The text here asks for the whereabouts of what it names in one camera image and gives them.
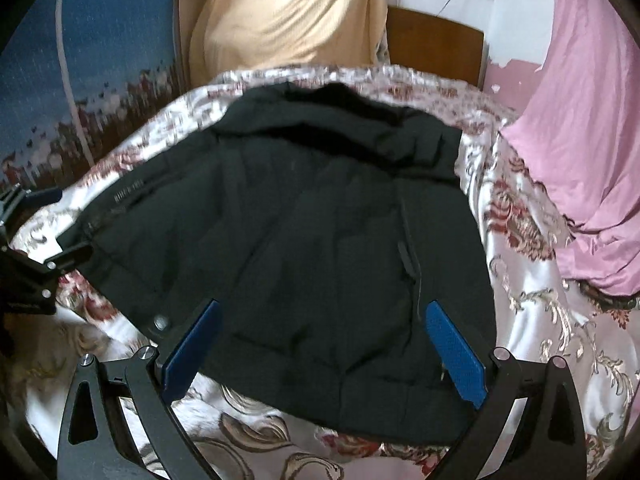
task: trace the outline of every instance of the beige cloth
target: beige cloth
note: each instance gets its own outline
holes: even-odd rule
[[[375,63],[386,0],[207,0],[191,36],[192,86],[221,72]]]
[[[180,70],[186,78],[188,88],[191,88],[191,74],[189,72],[189,49],[191,35],[200,17],[202,8],[207,0],[178,0],[178,25],[180,27]]]

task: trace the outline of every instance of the screw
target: screw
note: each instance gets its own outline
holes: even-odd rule
[[[166,316],[163,316],[162,314],[158,314],[154,318],[154,325],[159,331],[162,332],[162,330],[166,330],[167,327],[169,326],[169,319]]]
[[[80,359],[80,366],[88,366],[94,362],[94,356],[92,354],[84,354]]]
[[[559,355],[553,356],[551,358],[551,362],[557,368],[566,368],[566,361],[562,359]]]
[[[146,361],[147,359],[150,359],[154,354],[154,348],[152,346],[145,346],[144,348],[142,348],[142,351],[138,352],[140,354],[140,359]]]
[[[494,355],[495,358],[498,359],[498,361],[507,361],[511,355],[511,352],[509,352],[506,348],[498,346],[498,348],[494,350]]]

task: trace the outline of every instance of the floral bedspread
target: floral bedspread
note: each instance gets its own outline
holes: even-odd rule
[[[464,82],[397,66],[226,73],[174,101],[67,189],[59,203],[40,210],[18,232],[14,247],[37,260],[57,253],[56,235],[121,175],[219,120],[245,89],[285,80],[307,87],[340,81],[369,98],[420,108],[463,130],[457,172],[486,249],[498,345],[530,361],[546,362],[555,354],[566,358],[580,397],[593,477],[622,436],[640,380],[640,312],[602,312],[577,283],[561,278],[554,247],[567,243],[570,233],[544,186],[532,181],[525,162],[499,134],[514,112]],[[0,367],[8,400],[24,410],[53,455],[78,357],[92,352],[101,360],[123,358],[148,343],[78,272],[61,280],[58,303],[52,317],[9,317],[17,352]],[[122,403],[145,464],[166,476],[133,403]],[[514,405],[485,472],[506,452],[522,408],[521,401]],[[201,375],[173,409],[225,480],[422,480],[447,451],[337,434]]]

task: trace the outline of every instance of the black puffer jacket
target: black puffer jacket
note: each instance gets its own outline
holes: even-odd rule
[[[451,444],[473,410],[441,380],[431,300],[495,343],[460,131],[332,84],[253,89],[105,190],[59,241],[145,334],[223,305],[203,372],[336,430]]]

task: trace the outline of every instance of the pink cloth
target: pink cloth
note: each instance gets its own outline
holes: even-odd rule
[[[502,133],[575,223],[562,275],[638,292],[640,48],[608,0],[556,0],[545,75]]]

